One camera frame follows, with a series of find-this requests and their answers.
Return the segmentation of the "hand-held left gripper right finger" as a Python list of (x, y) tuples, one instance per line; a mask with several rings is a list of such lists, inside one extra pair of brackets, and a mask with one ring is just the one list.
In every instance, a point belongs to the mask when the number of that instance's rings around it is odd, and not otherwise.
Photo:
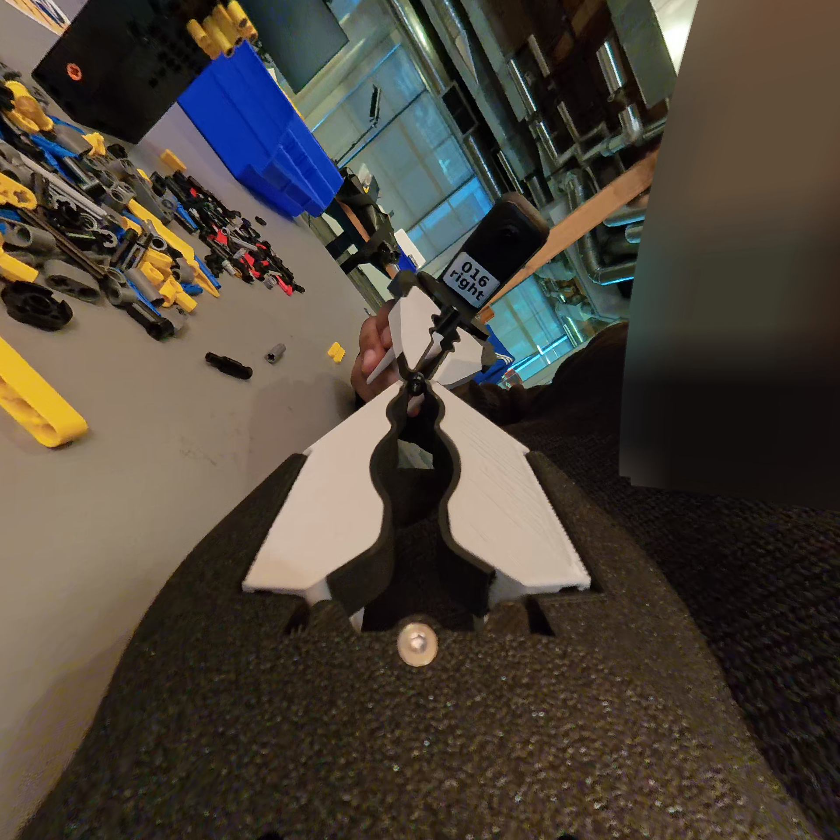
[(502, 602), (587, 592), (592, 576), (556, 511), (544, 458), (438, 383), (434, 431), (452, 466), (438, 508), (440, 576), (485, 618)]

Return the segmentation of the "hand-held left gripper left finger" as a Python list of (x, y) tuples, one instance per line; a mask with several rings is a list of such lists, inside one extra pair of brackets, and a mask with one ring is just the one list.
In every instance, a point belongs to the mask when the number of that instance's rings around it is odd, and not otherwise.
[(293, 481), (243, 582), (244, 592), (331, 600), (353, 627), (395, 567), (399, 384), (288, 459)]

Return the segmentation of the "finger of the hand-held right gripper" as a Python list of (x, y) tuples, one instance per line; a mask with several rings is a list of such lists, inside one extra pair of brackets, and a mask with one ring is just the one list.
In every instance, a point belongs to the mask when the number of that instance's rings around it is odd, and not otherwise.
[(396, 364), (400, 376), (405, 379), (424, 362), (432, 344), (433, 316), (434, 302), (423, 291), (410, 291), (397, 300), (388, 316), (392, 348), (373, 369), (367, 378), (368, 384), (392, 364)]
[(422, 361), (420, 370), (427, 379), (444, 387), (457, 387), (472, 380), (477, 374), (491, 367), (491, 342), (489, 334), (475, 335), (457, 329), (451, 336), (451, 349), (439, 337), (433, 338)]

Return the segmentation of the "long black connector pin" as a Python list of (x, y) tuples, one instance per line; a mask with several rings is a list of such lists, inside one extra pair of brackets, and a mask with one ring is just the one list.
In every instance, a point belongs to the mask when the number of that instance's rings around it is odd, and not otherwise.
[(413, 368), (414, 373), (427, 382), (433, 379), (447, 356), (453, 352), (455, 343), (459, 341), (460, 312), (456, 308), (446, 308), (433, 321), (433, 327), (429, 330), (429, 342)]

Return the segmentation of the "person's right hand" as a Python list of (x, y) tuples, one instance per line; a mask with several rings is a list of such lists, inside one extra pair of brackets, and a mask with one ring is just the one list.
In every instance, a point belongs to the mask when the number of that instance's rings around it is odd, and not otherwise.
[(358, 404), (370, 402), (400, 379), (398, 370), (391, 364), (384, 368), (372, 383), (367, 382), (371, 373), (392, 348), (389, 315), (395, 304), (393, 299), (387, 301), (374, 316), (367, 318), (361, 325), (360, 351), (354, 361), (350, 378)]

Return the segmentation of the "wooden beam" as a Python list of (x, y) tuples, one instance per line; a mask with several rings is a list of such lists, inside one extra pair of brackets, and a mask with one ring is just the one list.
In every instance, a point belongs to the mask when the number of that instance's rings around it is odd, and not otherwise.
[(590, 233), (598, 224), (624, 205), (642, 195), (652, 184), (655, 166), (661, 146), (635, 163), (628, 171), (618, 176), (600, 192), (573, 210), (564, 220), (551, 228), (546, 243), (520, 268), (481, 309), (480, 317), (484, 320), (493, 318), (491, 304), (500, 300), (513, 288), (520, 285), (537, 269), (548, 264), (554, 257), (571, 247), (584, 235)]

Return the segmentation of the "black office chair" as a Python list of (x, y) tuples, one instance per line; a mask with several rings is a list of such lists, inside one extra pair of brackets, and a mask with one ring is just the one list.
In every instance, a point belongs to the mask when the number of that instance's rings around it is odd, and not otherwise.
[(327, 246), (335, 261), (356, 247), (340, 267), (345, 275), (363, 265), (371, 265), (393, 277), (394, 269), (402, 256), (396, 242), (396, 233), (391, 218), (384, 213), (370, 193), (362, 186), (360, 178), (349, 167), (339, 169), (343, 180), (331, 203), (322, 214), (339, 225), (339, 233)]

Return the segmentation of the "metal ventilation ducts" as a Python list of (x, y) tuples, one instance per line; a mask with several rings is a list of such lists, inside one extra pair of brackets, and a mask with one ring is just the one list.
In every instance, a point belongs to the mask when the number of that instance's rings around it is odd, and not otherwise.
[[(389, 1), (491, 199), (554, 227), (661, 144), (695, 2)], [(570, 340), (626, 321), (651, 186), (534, 280)], [(494, 327), (514, 291), (491, 304)]]

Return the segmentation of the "pile of red black pins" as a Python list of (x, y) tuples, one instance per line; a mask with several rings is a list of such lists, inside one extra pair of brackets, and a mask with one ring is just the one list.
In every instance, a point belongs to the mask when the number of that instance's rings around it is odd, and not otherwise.
[(305, 293), (265, 238), (263, 227), (229, 208), (193, 176), (154, 172), (151, 184), (160, 200), (173, 201), (175, 220), (204, 244), (207, 253), (200, 265), (211, 279), (228, 275), (249, 285), (278, 288), (289, 297)]

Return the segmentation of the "short black connector pin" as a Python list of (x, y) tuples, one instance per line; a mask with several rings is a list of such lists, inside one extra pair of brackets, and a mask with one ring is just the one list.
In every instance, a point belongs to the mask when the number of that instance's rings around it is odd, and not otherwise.
[(213, 352), (206, 352), (205, 362), (216, 371), (240, 381), (249, 381), (253, 376), (253, 369), (230, 357)]

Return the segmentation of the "blue plastic bin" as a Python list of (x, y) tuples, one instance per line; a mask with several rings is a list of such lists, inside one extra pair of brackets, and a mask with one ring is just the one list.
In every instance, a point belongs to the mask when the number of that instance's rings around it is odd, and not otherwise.
[(318, 217), (343, 177), (252, 45), (213, 60), (178, 98), (234, 178), (290, 216)]

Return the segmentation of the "pile of yellow building pieces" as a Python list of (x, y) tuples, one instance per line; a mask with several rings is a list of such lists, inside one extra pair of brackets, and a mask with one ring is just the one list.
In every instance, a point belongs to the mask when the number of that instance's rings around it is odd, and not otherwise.
[(106, 301), (153, 340), (182, 330), (220, 285), (194, 247), (210, 196), (171, 151), (144, 173), (118, 143), (49, 113), (49, 101), (2, 64), (2, 309), (47, 333), (68, 327), (70, 298)]

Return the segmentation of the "dark display screen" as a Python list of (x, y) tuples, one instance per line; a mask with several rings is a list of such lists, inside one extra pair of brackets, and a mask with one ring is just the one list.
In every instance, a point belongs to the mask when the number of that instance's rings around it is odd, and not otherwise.
[(299, 93), (349, 43), (325, 1), (251, 1), (259, 40), (293, 92)]

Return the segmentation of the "yellow connector assembly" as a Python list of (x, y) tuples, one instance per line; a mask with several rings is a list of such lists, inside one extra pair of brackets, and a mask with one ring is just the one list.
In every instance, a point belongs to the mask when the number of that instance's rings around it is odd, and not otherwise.
[(229, 58), (241, 45), (259, 42), (257, 27), (238, 1), (182, 2), (184, 28), (210, 59)]

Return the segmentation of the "black perforated block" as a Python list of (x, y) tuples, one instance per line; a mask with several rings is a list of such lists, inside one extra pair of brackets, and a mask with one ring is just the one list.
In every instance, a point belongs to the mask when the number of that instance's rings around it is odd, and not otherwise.
[(210, 64), (187, 25), (215, 1), (88, 1), (32, 71), (72, 121), (136, 144)]

